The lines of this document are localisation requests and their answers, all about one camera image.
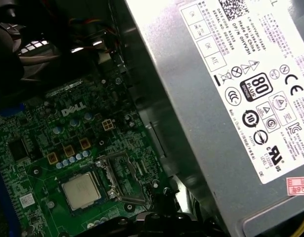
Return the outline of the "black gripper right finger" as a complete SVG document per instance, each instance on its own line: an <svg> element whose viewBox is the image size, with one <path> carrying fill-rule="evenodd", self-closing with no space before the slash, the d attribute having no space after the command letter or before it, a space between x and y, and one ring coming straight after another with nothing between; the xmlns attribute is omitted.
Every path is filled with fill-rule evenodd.
<svg viewBox="0 0 304 237"><path fill-rule="evenodd" d="M178 212L172 190L153 197L151 236L153 237L202 237L204 232L197 220Z"/></svg>

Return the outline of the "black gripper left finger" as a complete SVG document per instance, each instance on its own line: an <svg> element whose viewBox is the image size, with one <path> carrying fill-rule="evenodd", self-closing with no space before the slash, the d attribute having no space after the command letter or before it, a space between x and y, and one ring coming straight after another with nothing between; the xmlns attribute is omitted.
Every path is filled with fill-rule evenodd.
<svg viewBox="0 0 304 237"><path fill-rule="evenodd" d="M113 224L113 237L163 237L164 216L155 212L143 212L135 220L126 217L116 218Z"/></svg>

